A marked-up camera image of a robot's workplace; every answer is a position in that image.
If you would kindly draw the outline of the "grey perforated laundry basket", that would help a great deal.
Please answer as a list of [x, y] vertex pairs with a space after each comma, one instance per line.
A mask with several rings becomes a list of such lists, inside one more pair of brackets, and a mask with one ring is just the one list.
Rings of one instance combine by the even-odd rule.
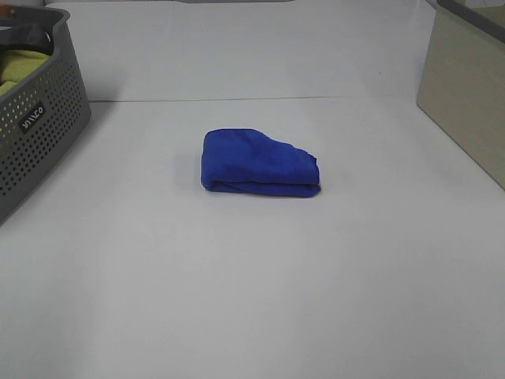
[[91, 109], [62, 9], [1, 6], [1, 27], [37, 23], [52, 55], [1, 97], [1, 218], [50, 174], [89, 123]]

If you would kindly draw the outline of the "beige storage bin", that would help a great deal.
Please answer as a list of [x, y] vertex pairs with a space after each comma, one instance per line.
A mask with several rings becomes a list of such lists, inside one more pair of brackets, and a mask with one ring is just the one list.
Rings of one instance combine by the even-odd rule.
[[504, 185], [504, 3], [438, 1], [417, 105]]

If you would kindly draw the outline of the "blue towel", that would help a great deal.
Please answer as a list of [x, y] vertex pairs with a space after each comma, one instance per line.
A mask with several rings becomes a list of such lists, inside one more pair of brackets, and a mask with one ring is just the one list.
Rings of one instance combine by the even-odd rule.
[[316, 158], [254, 129], [217, 129], [204, 137], [201, 183], [211, 192], [314, 197], [321, 191]]

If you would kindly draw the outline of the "yellow-green towel in basket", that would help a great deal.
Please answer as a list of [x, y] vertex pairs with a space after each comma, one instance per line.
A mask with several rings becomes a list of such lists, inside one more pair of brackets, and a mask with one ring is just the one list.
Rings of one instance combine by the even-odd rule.
[[49, 57], [37, 51], [9, 50], [1, 53], [1, 95], [17, 86]]

